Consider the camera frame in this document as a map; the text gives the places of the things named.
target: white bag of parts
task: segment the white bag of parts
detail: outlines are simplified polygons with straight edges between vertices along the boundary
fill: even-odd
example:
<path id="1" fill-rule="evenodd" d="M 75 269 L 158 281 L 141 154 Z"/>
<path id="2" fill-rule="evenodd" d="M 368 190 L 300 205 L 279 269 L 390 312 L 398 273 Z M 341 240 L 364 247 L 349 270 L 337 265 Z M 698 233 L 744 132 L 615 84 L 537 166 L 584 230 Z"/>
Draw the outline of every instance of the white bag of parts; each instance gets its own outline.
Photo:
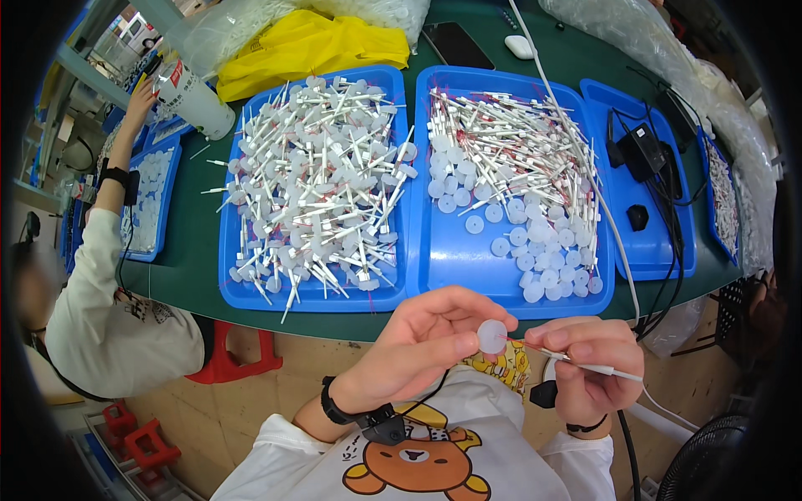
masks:
<path id="1" fill-rule="evenodd" d="M 373 26 L 401 28 L 413 49 L 429 12 L 431 0 L 301 0 L 302 6 L 333 16 L 353 16 Z"/>
<path id="2" fill-rule="evenodd" d="M 616 46 L 670 83 L 699 113 L 711 137 L 715 125 L 735 156 L 743 274 L 770 269 L 776 174 L 763 132 L 731 83 L 677 40 L 648 0 L 537 1 L 555 18 Z"/>
<path id="3" fill-rule="evenodd" d="M 168 49 L 206 81 L 255 34 L 297 8 L 297 0 L 227 0 L 184 18 L 165 38 Z"/>
<path id="4" fill-rule="evenodd" d="M 660 358 L 670 357 L 699 328 L 706 304 L 707 296 L 701 296 L 670 309 L 660 325 L 643 339 L 643 344 Z"/>

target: smartphone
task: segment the smartphone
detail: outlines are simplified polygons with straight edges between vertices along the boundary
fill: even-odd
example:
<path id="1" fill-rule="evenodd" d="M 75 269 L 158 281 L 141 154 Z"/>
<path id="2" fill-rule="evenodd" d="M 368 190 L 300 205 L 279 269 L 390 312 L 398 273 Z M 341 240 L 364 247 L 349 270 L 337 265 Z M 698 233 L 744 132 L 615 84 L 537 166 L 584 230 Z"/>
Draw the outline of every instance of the smartphone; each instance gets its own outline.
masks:
<path id="1" fill-rule="evenodd" d="M 495 70 L 496 66 L 476 45 L 471 35 L 456 22 L 437 22 L 423 26 L 423 36 L 443 64 Z"/>

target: cartoon bear face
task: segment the cartoon bear face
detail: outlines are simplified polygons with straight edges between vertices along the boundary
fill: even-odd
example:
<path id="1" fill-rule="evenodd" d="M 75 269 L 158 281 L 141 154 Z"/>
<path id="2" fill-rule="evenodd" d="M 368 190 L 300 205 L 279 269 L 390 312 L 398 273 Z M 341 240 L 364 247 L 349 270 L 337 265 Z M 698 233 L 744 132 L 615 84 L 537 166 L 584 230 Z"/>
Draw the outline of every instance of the cartoon bear face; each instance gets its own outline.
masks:
<path id="1" fill-rule="evenodd" d="M 405 440 L 397 446 L 371 442 L 364 459 L 373 475 L 402 491 L 449 491 L 471 476 L 471 460 L 450 441 Z"/>

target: white sweatshirt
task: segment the white sweatshirt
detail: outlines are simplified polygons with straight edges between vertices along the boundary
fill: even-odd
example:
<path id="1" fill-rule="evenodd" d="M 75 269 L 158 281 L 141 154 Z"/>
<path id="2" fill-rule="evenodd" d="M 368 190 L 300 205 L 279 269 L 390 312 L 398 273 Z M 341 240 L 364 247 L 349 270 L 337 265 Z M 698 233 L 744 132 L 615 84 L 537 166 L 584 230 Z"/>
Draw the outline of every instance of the white sweatshirt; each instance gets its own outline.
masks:
<path id="1" fill-rule="evenodd" d="M 410 407 L 395 405 L 398 412 Z M 319 442 L 273 414 L 212 501 L 615 500 L 611 437 L 559 433 L 538 453 L 521 436 L 523 423 L 519 394 L 456 366 L 407 415 L 407 439 L 397 446 L 368 442 L 359 430 L 334 445 Z"/>
<path id="2" fill-rule="evenodd" d="M 119 216 L 94 208 L 75 252 L 75 270 L 47 322 L 53 365 L 103 398 L 145 393 L 201 370 L 204 344 L 192 315 L 157 301 L 115 300 L 123 250 Z"/>

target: green workbench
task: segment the green workbench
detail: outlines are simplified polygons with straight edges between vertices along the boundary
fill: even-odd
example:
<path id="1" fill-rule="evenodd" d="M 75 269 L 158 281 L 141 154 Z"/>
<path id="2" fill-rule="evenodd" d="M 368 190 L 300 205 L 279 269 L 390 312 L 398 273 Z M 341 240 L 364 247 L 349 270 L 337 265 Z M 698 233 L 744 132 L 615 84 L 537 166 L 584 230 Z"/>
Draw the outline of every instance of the green workbench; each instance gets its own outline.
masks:
<path id="1" fill-rule="evenodd" d="M 579 82 L 595 79 L 652 103 L 654 88 L 625 66 L 642 68 L 619 49 L 567 26 L 555 28 L 556 20 L 540 10 L 535 2 L 532 13 L 524 13 L 529 31 L 533 34 L 541 61 L 549 80 L 572 87 L 579 92 Z M 496 64 L 496 69 L 537 77 L 532 61 L 520 61 L 504 45 L 504 37 L 513 34 L 494 6 L 471 2 L 435 2 L 427 22 L 458 22 L 482 47 Z M 423 40 L 418 54 L 409 58 L 409 69 L 402 71 L 407 91 L 407 118 L 415 118 L 415 79 L 422 69 L 440 64 L 432 48 Z M 232 103 L 239 112 L 243 103 Z M 280 324 L 283 312 L 264 312 L 235 309 L 220 294 L 217 283 L 217 249 L 220 234 L 220 215 L 215 210 L 221 196 L 201 195 L 209 188 L 223 186 L 226 169 L 207 163 L 207 159 L 228 160 L 233 140 L 232 130 L 224 139 L 211 142 L 211 147 L 194 160 L 189 157 L 207 145 L 205 138 L 193 132 L 181 141 L 183 153 L 172 189 L 170 213 L 164 250 L 151 263 L 127 261 L 124 265 L 126 286 L 136 293 L 162 301 L 190 312 L 278 332 L 304 336 L 327 337 L 349 341 L 373 341 L 390 318 L 390 313 L 290 313 Z M 696 143 L 682 155 L 691 192 L 703 182 L 701 157 Z M 707 294 L 741 276 L 715 243 L 708 230 L 706 196 L 694 204 L 696 226 L 697 267 L 693 277 L 683 281 L 677 304 Z M 648 312 L 660 281 L 637 282 L 642 312 Z M 663 307 L 673 293 L 673 281 L 666 286 Z M 603 318 L 630 319 L 634 308 L 626 280 L 616 273 L 615 294 Z M 523 332 L 541 321 L 522 321 L 516 332 Z"/>

